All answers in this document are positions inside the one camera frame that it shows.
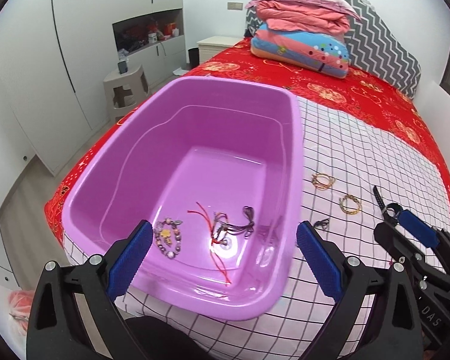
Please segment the grey zigzag headboard cushion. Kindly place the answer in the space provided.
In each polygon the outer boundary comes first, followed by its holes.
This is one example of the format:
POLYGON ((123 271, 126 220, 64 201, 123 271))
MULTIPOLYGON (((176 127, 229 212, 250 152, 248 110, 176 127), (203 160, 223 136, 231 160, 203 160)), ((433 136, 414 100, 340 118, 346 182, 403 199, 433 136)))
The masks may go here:
MULTIPOLYGON (((365 0, 345 0, 360 20, 351 18, 347 33, 333 36, 343 41, 349 51, 349 69, 358 67, 399 89, 413 99, 421 77, 418 60, 393 36, 385 22, 365 0)), ((265 24, 253 8, 246 8, 245 34, 252 39, 265 24)))

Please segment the purple plastic tub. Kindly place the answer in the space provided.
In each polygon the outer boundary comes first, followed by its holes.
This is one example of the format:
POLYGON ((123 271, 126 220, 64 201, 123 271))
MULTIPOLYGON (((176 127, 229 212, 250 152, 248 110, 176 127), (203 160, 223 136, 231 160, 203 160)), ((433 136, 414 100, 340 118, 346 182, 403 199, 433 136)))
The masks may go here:
POLYGON ((302 198, 302 120, 283 88, 170 82, 111 135, 70 190, 65 238, 105 252, 143 219, 170 229, 132 284, 173 306, 250 320, 288 279, 302 198))

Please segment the yellow flower hair clip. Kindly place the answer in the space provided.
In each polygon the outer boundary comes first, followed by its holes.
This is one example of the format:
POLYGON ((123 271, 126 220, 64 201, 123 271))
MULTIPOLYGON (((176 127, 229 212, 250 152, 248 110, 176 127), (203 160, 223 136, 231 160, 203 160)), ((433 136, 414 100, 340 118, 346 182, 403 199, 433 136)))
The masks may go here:
POLYGON ((163 229, 160 231, 160 237, 163 239, 163 241, 164 241, 167 245, 172 245, 172 237, 171 237, 170 229, 163 228, 163 229))

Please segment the colourful striped pillow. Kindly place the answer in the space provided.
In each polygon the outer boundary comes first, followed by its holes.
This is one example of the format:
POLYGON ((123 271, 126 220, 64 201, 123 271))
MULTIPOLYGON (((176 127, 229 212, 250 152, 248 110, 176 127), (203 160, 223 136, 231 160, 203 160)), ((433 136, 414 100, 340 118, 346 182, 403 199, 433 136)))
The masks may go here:
POLYGON ((344 79, 350 56, 345 43, 333 36, 305 31, 279 31, 262 24, 250 41, 253 55, 344 79))

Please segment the white wardrobe with niche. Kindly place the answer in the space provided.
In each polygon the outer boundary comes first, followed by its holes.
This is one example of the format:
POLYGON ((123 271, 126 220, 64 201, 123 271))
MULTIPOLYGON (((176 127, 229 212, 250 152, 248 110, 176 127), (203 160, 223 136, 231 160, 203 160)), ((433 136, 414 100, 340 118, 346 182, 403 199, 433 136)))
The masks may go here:
POLYGON ((114 27, 183 0, 9 0, 0 12, 0 284, 33 289, 65 254, 44 204, 111 126, 114 27))

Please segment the black digital wrist watch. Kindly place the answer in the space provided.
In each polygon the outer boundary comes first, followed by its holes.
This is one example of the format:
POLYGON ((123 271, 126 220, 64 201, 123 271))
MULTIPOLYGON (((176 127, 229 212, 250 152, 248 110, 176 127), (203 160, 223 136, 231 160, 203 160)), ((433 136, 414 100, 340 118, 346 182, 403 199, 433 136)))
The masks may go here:
POLYGON ((398 221, 399 215, 403 211, 402 206, 396 202, 385 204, 385 201, 380 195, 379 189, 376 185, 373 186, 372 191, 375 196, 376 202, 379 206, 380 212, 382 213, 384 221, 388 225, 395 228, 399 223, 398 221))

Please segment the white bedside cabinet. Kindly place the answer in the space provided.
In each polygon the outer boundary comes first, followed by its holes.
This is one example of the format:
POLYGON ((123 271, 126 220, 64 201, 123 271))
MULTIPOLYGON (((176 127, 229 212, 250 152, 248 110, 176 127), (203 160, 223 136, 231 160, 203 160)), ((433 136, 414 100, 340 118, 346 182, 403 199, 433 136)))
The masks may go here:
POLYGON ((227 48, 234 47, 242 37, 213 36, 197 42, 199 63, 205 63, 227 48))

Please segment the wall light switch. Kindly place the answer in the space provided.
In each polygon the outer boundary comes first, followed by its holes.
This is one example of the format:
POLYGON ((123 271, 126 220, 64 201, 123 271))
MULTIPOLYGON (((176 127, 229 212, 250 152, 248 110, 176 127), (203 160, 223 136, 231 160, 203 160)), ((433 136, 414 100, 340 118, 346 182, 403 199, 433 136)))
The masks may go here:
POLYGON ((242 11, 243 3, 242 2, 228 2, 226 5, 226 9, 230 11, 242 11))

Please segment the beige plastic stool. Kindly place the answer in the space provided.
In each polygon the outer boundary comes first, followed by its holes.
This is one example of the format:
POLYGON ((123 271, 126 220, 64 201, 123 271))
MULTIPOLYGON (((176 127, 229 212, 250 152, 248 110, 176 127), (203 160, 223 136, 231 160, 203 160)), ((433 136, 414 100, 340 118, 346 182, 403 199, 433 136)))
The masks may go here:
POLYGON ((150 95, 150 88, 142 65, 129 67, 121 74, 119 69, 103 80, 110 120, 115 123, 133 111, 150 95))

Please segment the black waste bin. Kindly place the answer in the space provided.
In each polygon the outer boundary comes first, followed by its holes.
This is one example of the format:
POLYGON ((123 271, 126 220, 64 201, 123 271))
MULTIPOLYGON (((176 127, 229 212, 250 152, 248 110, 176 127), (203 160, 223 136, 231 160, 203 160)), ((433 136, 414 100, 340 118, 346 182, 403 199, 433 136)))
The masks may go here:
POLYGON ((196 68, 200 64, 200 52, 198 47, 190 48, 187 51, 190 68, 196 68))

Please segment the white black grid cloth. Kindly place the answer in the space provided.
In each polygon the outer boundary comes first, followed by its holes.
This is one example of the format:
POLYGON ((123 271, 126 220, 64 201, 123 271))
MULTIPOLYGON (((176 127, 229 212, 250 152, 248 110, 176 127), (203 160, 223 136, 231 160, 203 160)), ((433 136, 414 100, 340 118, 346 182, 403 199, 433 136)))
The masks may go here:
MULTIPOLYGON (((309 221, 323 239, 348 256, 385 268, 391 258, 376 242, 382 213, 372 188, 425 222, 450 231, 450 203, 437 167, 392 133, 345 112, 298 99, 302 127, 299 222, 309 221)), ((86 255, 64 234, 72 263, 86 255)), ((277 303, 245 320, 214 319, 173 306, 134 288, 117 300, 135 316, 149 315, 181 330, 216 359, 297 359, 333 306, 296 244, 277 303)))

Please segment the pink folded quilt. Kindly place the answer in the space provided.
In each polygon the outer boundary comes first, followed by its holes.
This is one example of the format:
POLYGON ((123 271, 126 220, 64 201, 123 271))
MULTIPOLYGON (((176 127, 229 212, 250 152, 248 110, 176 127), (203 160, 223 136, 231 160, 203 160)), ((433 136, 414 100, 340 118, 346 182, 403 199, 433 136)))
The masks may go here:
POLYGON ((275 31, 339 36, 350 30, 351 18, 361 19, 345 0, 250 0, 246 7, 275 31))

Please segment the red patterned bed sheet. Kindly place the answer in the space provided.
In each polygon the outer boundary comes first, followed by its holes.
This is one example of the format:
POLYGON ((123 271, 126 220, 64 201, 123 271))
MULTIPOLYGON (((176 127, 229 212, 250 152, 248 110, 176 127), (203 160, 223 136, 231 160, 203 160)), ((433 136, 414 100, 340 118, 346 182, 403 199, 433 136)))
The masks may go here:
POLYGON ((347 76, 340 79, 289 63, 256 57, 250 52, 250 41, 243 39, 189 73, 192 76, 232 78, 278 86, 393 133, 436 165, 450 203, 450 171, 411 99, 359 67, 350 67, 347 76))

